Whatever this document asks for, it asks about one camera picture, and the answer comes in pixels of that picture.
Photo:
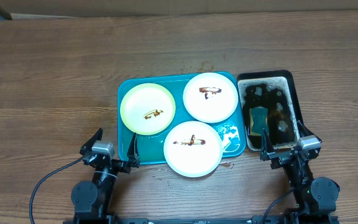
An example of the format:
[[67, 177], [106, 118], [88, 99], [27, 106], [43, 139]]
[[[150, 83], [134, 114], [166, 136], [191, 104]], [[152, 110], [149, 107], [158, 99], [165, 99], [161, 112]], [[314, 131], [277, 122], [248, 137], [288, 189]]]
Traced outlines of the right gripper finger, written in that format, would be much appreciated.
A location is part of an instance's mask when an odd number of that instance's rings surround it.
[[301, 138], [313, 135], [313, 133], [303, 124], [302, 121], [298, 120], [296, 124]]
[[275, 154], [275, 149], [273, 148], [269, 135], [267, 134], [266, 130], [263, 129], [261, 148], [260, 148], [260, 160], [261, 161], [271, 160], [274, 154]]

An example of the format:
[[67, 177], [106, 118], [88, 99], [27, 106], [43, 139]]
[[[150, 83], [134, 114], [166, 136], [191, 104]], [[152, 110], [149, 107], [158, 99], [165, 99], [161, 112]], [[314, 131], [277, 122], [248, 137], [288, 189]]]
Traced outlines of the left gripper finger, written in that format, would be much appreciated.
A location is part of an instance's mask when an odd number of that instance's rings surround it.
[[131, 143], [127, 150], [127, 163], [130, 167], [139, 168], [140, 166], [140, 159], [139, 159], [139, 152], [137, 148], [137, 134], [134, 133], [131, 139]]
[[103, 129], [99, 128], [96, 133], [82, 145], [80, 149], [80, 154], [85, 155], [87, 151], [92, 151], [92, 146], [95, 144], [96, 141], [102, 140], [102, 136]]

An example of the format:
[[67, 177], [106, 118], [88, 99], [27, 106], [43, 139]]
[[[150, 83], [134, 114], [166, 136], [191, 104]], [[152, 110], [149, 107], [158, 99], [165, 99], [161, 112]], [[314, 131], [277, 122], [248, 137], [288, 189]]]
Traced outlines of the green and yellow sponge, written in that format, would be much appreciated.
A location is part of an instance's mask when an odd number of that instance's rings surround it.
[[261, 136], [264, 131], [269, 132], [267, 124], [268, 109], [262, 106], [251, 108], [250, 114], [250, 125], [249, 134], [251, 136]]

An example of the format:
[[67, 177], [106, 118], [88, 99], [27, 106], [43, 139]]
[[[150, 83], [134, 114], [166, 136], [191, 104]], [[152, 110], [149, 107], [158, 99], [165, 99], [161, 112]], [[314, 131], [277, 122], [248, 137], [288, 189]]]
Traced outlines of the yellow-green round plate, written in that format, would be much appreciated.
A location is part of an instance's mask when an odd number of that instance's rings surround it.
[[123, 97], [120, 116], [132, 132], [153, 135], [173, 121], [176, 104], [173, 95], [162, 85], [143, 83], [131, 88]]

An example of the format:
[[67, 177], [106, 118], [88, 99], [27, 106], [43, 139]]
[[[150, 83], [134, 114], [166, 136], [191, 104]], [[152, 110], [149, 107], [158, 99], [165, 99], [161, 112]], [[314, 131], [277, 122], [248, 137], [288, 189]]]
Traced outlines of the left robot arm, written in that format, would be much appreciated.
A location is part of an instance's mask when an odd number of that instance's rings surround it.
[[109, 206], [117, 175], [128, 174], [140, 166], [137, 135], [132, 136], [126, 161], [114, 158], [112, 143], [103, 141], [102, 136], [103, 130], [98, 129], [80, 149], [81, 161], [93, 167], [94, 173], [91, 180], [77, 183], [71, 191], [75, 207], [73, 223], [122, 223], [118, 215], [109, 211]]

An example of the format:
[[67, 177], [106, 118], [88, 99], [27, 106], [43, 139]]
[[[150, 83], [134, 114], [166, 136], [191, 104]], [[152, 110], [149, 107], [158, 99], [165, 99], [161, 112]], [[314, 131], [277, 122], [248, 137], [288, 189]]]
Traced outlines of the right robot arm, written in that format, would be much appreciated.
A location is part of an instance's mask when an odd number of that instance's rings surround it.
[[[301, 121], [297, 122], [300, 138], [296, 145], [274, 149], [266, 131], [262, 132], [260, 159], [270, 161], [272, 169], [282, 168], [290, 189], [273, 201], [259, 223], [338, 223], [336, 210], [340, 186], [327, 177], [314, 178], [309, 161], [319, 156], [322, 140], [314, 135]], [[287, 208], [280, 216], [270, 216], [274, 205], [293, 194], [295, 208]]]

